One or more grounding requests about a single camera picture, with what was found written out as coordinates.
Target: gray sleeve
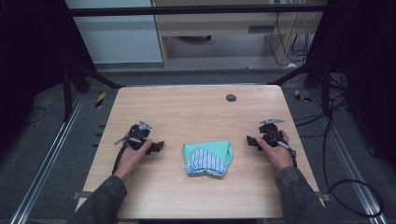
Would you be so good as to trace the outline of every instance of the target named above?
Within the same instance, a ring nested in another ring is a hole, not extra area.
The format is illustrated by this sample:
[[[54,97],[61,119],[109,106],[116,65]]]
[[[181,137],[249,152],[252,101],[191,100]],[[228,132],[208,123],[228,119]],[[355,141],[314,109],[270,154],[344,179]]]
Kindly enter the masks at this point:
[[[122,180],[111,175],[67,220],[67,223],[114,223],[126,194]]]
[[[299,169],[281,170],[275,182],[286,223],[335,223]]]

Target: table top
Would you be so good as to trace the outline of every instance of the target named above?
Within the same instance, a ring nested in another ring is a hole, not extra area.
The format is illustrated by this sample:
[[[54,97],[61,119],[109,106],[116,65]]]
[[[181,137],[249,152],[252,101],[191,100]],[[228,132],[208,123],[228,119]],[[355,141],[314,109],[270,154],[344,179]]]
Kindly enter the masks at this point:
[[[236,101],[228,102],[228,94]],[[272,85],[120,89],[84,190],[94,191],[111,175],[120,150],[114,143],[142,119],[153,127],[148,138],[165,143],[134,171],[118,218],[282,217],[276,171],[246,140],[247,135],[261,136],[259,121],[270,118],[285,120],[276,126],[289,136],[299,169],[318,190],[283,92]],[[230,140],[233,147],[225,176],[186,175],[183,145],[218,140]]]

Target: metal frame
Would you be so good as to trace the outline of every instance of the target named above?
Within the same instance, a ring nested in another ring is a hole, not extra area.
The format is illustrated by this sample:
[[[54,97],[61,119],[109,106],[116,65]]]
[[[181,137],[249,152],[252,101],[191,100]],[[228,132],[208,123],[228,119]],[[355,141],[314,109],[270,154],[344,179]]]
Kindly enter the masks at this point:
[[[60,131],[56,135],[55,140],[53,141],[52,146],[49,149],[46,159],[44,159],[43,163],[41,164],[41,167],[38,170],[33,183],[31,184],[30,188],[25,194],[17,211],[14,213],[13,217],[11,218],[10,223],[22,224],[25,223],[27,218],[29,217],[32,208],[35,205],[35,201],[37,200],[38,195],[43,189],[47,177],[50,174],[50,170],[52,169],[52,166],[55,163],[56,158],[58,157],[58,154],[62,149],[62,146],[64,145],[64,140],[68,135],[71,127],[73,126],[73,123],[78,114],[78,111],[81,108],[81,104],[84,98],[85,98],[85,93],[78,94],[78,97],[73,106],[74,110],[70,116],[70,119],[63,123]]]
[[[317,96],[317,94],[314,91],[309,91],[309,92],[312,96],[313,102],[316,104],[318,108],[318,111],[323,112],[319,100],[319,96]],[[328,121],[325,118],[323,118],[323,122],[325,123],[325,126],[327,126]],[[340,159],[342,165],[344,166],[344,169],[346,170],[346,174],[348,175],[348,177],[365,183],[365,180],[361,172],[359,171],[358,166],[350,157],[341,136],[339,135],[339,133],[337,132],[334,126],[330,129],[329,134],[330,134],[330,138],[334,142],[334,149],[337,152],[338,158]],[[379,205],[375,200],[375,196],[368,188],[357,184],[353,184],[353,188],[356,194],[358,195],[361,204],[367,214],[373,215],[379,211]],[[370,221],[373,224],[388,223],[384,214],[381,214],[378,217],[372,217],[370,218]]]
[[[284,5],[224,5],[188,7],[113,7],[113,8],[70,8],[44,13],[71,17],[142,16],[173,14],[214,14],[254,12],[317,12],[341,9],[327,4],[284,4]]]

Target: teal cloth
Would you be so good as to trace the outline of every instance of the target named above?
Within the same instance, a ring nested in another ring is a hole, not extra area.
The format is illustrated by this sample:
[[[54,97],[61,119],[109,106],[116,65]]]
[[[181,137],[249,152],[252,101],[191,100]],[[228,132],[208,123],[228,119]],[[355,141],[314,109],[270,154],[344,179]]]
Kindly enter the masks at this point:
[[[201,142],[195,144],[184,144],[183,155],[188,162],[191,156],[198,150],[204,149],[223,161],[227,166],[233,160],[233,148],[231,147],[230,141],[213,141],[213,142]]]

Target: human hand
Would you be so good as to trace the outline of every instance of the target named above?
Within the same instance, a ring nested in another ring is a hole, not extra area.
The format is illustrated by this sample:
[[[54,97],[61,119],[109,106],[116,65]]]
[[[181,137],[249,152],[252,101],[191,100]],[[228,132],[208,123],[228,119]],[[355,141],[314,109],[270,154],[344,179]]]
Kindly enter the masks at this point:
[[[283,139],[288,143],[289,137],[284,131],[282,131],[282,135]],[[256,141],[264,149],[265,154],[278,173],[286,167],[293,166],[293,161],[287,149],[282,146],[271,147],[260,137],[256,137]]]
[[[148,139],[141,148],[133,150],[131,146],[127,146],[123,151],[119,165],[114,175],[118,176],[124,183],[131,177],[132,172],[136,168],[137,164],[142,160],[146,151],[150,148],[152,140]]]

